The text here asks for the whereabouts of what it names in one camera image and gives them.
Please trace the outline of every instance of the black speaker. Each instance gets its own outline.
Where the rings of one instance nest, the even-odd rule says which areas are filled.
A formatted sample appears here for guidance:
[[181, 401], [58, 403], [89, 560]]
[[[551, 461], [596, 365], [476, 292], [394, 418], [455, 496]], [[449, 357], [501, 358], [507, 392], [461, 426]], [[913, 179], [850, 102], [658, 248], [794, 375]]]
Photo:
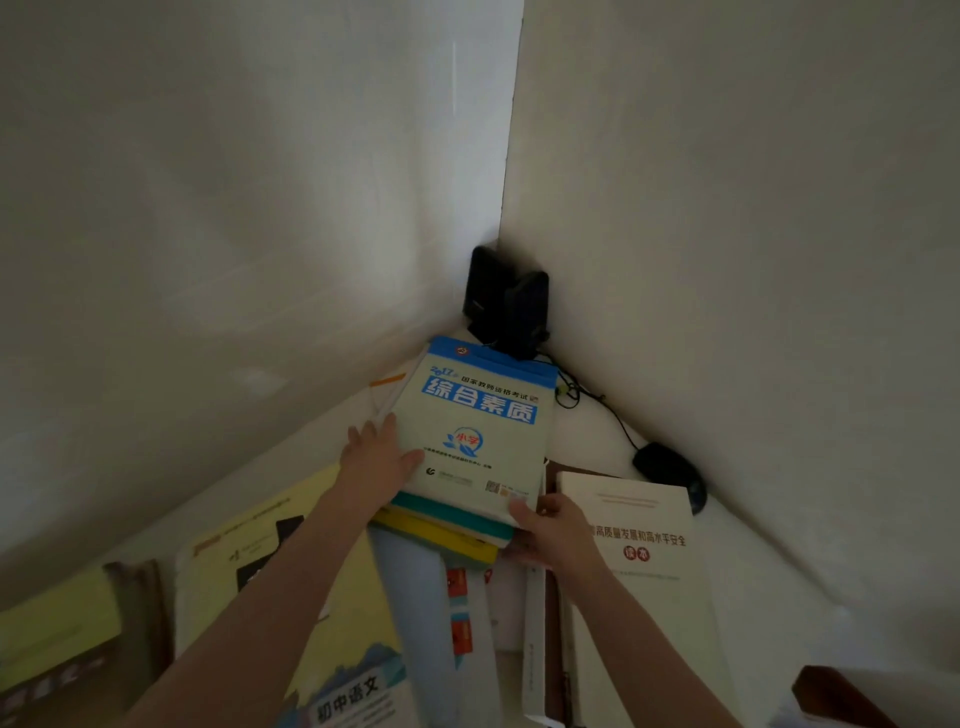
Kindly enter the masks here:
[[473, 249], [464, 297], [469, 332], [514, 359], [532, 359], [546, 329], [550, 277], [543, 271], [516, 277], [514, 267], [484, 246]]

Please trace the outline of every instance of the white wall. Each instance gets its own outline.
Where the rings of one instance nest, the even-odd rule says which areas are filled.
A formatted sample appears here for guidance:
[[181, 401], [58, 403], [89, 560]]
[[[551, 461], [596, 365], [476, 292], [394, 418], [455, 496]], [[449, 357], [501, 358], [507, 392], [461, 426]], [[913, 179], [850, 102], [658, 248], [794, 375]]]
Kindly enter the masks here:
[[960, 725], [960, 675], [874, 670], [844, 670], [843, 674], [898, 728]]
[[960, 6], [529, 0], [501, 228], [552, 347], [960, 666]]
[[4, 597], [456, 319], [469, 251], [497, 235], [521, 16], [3, 3]]

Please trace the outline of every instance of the white cover book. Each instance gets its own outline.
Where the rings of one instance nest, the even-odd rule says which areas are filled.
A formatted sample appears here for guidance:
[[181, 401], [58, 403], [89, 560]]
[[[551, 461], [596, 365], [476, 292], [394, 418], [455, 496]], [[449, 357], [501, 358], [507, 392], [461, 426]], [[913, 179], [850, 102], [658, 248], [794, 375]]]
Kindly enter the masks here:
[[400, 448], [424, 451], [404, 492], [516, 525], [510, 500], [537, 502], [556, 381], [546, 362], [433, 339], [391, 406]]
[[523, 622], [523, 714], [548, 728], [564, 725], [547, 716], [546, 709], [546, 569], [526, 569], [526, 610]]
[[[584, 511], [604, 560], [620, 582], [700, 679], [738, 716], [686, 490], [569, 472], [558, 476], [558, 489]], [[572, 605], [569, 619], [575, 722], [588, 728], [632, 728], [587, 625]]]

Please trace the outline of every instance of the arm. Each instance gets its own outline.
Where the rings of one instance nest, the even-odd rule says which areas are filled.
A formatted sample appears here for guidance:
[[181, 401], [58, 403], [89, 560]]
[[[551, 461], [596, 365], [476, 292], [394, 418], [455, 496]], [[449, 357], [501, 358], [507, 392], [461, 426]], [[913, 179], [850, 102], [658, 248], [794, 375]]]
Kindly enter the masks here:
[[[522, 500], [510, 504], [511, 515], [528, 532], [515, 538], [510, 551], [557, 574], [634, 726], [737, 728], [739, 723], [607, 568], [580, 508], [567, 496], [552, 494], [540, 497], [537, 510]], [[637, 665], [658, 668], [637, 670]]]
[[[351, 427], [336, 483], [270, 563], [127, 714], [123, 728], [270, 728], [340, 567], [423, 459], [396, 418]], [[290, 595], [277, 599], [276, 595]]]

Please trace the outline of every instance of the cable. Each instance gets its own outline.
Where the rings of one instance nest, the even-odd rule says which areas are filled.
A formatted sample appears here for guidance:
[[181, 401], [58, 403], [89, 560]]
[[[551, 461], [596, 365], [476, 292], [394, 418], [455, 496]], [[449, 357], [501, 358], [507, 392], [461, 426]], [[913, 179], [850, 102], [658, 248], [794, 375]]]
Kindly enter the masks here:
[[[587, 395], [592, 400], [596, 400], [603, 404], [610, 413], [616, 418], [617, 422], [620, 424], [620, 429], [623, 430], [623, 434], [626, 435], [627, 441], [634, 446], [634, 449], [639, 449], [637, 444], [634, 442], [634, 439], [630, 436], [630, 432], [627, 431], [627, 426], [623, 424], [623, 420], [620, 419], [620, 416], [616, 413], [611, 406], [606, 402], [606, 395], [595, 395], [590, 392], [587, 387], [580, 383], [576, 376], [571, 374], [568, 370], [564, 369], [553, 356], [546, 352], [538, 352], [541, 356], [545, 356], [551, 364], [557, 367], [557, 371], [560, 373], [560, 379], [564, 382], [566, 386], [566, 391], [561, 392], [561, 388], [557, 387], [553, 392], [553, 398], [556, 400], [557, 404], [563, 409], [573, 409], [578, 404], [580, 404], [580, 396]], [[572, 404], [564, 404], [561, 401], [561, 398], [566, 397]]]

